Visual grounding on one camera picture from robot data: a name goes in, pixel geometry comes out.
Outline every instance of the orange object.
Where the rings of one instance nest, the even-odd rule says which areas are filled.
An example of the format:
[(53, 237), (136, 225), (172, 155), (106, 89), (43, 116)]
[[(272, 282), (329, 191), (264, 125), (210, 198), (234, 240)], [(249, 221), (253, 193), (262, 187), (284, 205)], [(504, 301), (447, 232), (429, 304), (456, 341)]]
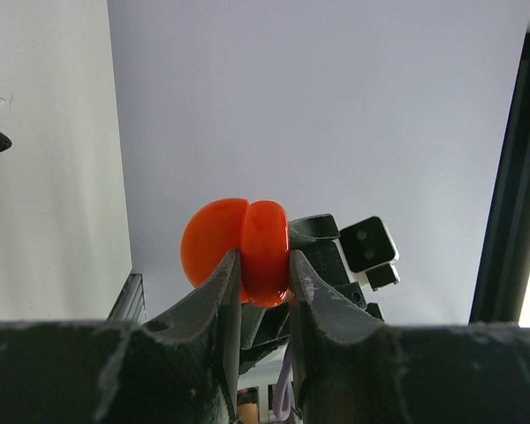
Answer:
[(249, 205), (241, 234), (241, 281), (258, 307), (282, 304), (289, 288), (289, 224), (274, 201)]
[[(248, 207), (246, 199), (221, 199), (206, 205), (190, 220), (181, 240), (180, 260), (194, 287), (212, 275), (229, 250), (241, 246)], [(243, 287), (242, 301), (247, 302)]]

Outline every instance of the white wall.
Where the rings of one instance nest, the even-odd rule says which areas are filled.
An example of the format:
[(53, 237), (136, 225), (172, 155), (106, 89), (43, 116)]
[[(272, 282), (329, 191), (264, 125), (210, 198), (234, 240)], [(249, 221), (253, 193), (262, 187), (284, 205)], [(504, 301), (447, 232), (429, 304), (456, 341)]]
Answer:
[(132, 267), (106, 2), (0, 1), (0, 320), (105, 318)]
[(191, 287), (214, 199), (381, 216), (390, 322), (466, 322), (530, 1), (109, 1), (133, 266), (148, 314)]

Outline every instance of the white backdrop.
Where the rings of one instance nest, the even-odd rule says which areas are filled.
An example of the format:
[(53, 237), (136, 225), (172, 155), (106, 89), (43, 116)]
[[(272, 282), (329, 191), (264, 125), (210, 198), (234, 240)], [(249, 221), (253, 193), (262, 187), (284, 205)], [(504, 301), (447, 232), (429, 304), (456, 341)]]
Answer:
[(132, 259), (148, 314), (191, 287), (218, 198), (387, 223), (393, 323), (466, 322), (529, 0), (109, 1)]

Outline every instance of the black camera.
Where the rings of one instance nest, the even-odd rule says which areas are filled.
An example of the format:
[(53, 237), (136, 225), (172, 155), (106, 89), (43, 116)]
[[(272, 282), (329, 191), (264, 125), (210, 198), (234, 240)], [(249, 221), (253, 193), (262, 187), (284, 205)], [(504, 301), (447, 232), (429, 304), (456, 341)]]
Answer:
[(398, 259), (397, 249), (378, 216), (340, 230), (339, 242), (350, 271), (365, 273), (374, 291), (400, 281), (392, 265)]

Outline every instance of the purple cable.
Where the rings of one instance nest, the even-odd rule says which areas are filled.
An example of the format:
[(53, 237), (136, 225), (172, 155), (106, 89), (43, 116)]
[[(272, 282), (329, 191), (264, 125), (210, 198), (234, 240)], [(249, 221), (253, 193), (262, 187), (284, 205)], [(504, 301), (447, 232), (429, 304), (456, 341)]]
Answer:
[(292, 384), (289, 381), (291, 370), (292, 355), (291, 342), (289, 342), (284, 351), (283, 366), (273, 395), (273, 413), (281, 421), (287, 420), (291, 414), (291, 409), (294, 408), (294, 394), (292, 393)]

